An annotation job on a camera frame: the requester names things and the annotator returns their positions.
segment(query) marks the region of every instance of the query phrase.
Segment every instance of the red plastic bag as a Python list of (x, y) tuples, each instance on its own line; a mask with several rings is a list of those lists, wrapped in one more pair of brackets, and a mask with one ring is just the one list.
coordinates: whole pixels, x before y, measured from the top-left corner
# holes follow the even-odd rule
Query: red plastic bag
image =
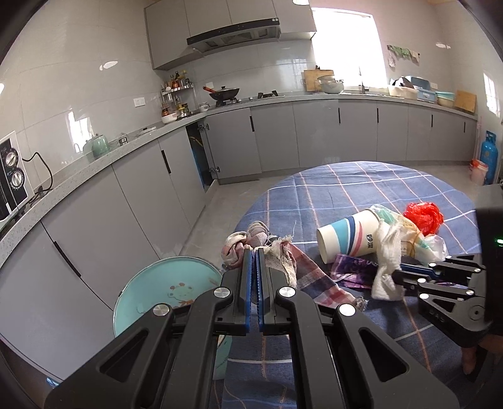
[(436, 234), (444, 222), (444, 215), (432, 202), (409, 203), (403, 215), (413, 222), (425, 236)]

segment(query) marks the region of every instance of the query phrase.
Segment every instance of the black range hood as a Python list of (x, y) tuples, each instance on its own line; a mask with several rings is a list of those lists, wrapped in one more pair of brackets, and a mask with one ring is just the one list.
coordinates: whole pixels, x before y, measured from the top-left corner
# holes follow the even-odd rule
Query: black range hood
[(217, 28), (189, 37), (187, 45), (201, 53), (209, 53), (235, 44), (279, 38), (280, 34), (280, 21), (278, 18), (254, 20)]

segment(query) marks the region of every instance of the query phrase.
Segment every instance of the countertop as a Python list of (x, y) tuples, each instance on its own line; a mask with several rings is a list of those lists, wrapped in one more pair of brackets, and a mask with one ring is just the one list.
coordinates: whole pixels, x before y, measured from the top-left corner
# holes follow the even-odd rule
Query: countertop
[(63, 180), (61, 183), (54, 186), (54, 188), (48, 192), (42, 199), (40, 199), (36, 204), (33, 205), (26, 213), (6, 232), (5, 236), (0, 240), (0, 267), (3, 265), (5, 260), (7, 260), (10, 253), (18, 245), (18, 243), (26, 236), (26, 234), (60, 201), (62, 201), (71, 192), (77, 189), (80, 185), (86, 182), (88, 179), (96, 175), (98, 172), (102, 171), (106, 167), (110, 166), (115, 161), (126, 156), (127, 154), (133, 152), (135, 149), (153, 141), (154, 139), (160, 138), (161, 136), (172, 132), (182, 126), (187, 126), (193, 122), (205, 118), (209, 115), (214, 115), (221, 112), (232, 111), (241, 108), (251, 108), (259, 105), (277, 104), (283, 102), (295, 102), (295, 101), (312, 101), (319, 99), (354, 99), (354, 100), (375, 100), (375, 101), (386, 101), (386, 102), (396, 102), (405, 103), (410, 105), (421, 105), (432, 109), (439, 109), (442, 111), (452, 112), (470, 119), (477, 119), (476, 115), (469, 115), (464, 112), (460, 112), (454, 109), (445, 108), (440, 105), (431, 104), (422, 101), (412, 101), (403, 98), (395, 97), (384, 97), (378, 95), (361, 95), (361, 94), (306, 94), (306, 95), (292, 95), (284, 96), (278, 98), (266, 98), (259, 100), (252, 100), (249, 102), (242, 102), (235, 105), (229, 105), (220, 108), (213, 108), (206, 112), (201, 112), (190, 117), (178, 120), (174, 123), (164, 125), (162, 122), (158, 122), (153, 125), (157, 126), (157, 129), (148, 132), (140, 137), (133, 138), (137, 132), (132, 132), (128, 135), (130, 142), (120, 146), (106, 155), (92, 161), (91, 163), (85, 163), (83, 168), (75, 169), (75, 173), (70, 175), (67, 179)]

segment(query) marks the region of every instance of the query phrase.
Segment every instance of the oven knob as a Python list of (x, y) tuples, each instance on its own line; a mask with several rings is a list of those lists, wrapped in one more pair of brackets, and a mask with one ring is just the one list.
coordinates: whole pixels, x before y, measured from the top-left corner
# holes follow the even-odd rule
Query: oven knob
[(18, 187), (21, 187), (21, 185), (24, 182), (24, 175), (21, 170), (15, 170), (11, 176), (11, 186), (14, 189), (17, 189)]
[(18, 164), (18, 153), (15, 150), (11, 150), (5, 155), (5, 164), (9, 168), (13, 168)]

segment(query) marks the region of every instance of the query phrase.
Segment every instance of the round table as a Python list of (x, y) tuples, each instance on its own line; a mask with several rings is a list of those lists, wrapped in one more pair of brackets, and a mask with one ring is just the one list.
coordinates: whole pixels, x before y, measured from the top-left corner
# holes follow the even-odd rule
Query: round table
[[(246, 230), (251, 222), (260, 220), (269, 226), (271, 234), (292, 235), (293, 243), (326, 272), (329, 266), (319, 255), (317, 227), (376, 203), (402, 213), (407, 204), (421, 200), (434, 202), (444, 215), (438, 234), (450, 254), (480, 252), (473, 203), (465, 194), (424, 172), (379, 162), (323, 165), (287, 177), (253, 204), (236, 231)], [(348, 291), (369, 300), (365, 314), (448, 385), (462, 404), (473, 397), (474, 386), (461, 370), (460, 348), (418, 314), (417, 298), (377, 301), (368, 291)], [(229, 355), (222, 409), (234, 407), (234, 403), (235, 407), (243, 407), (239, 400), (249, 402), (247, 408), (260, 401), (262, 405), (284, 403), (291, 407), (295, 392), (291, 364), (287, 362), (288, 342), (274, 340), (268, 348), (272, 341), (266, 337), (238, 338)]]

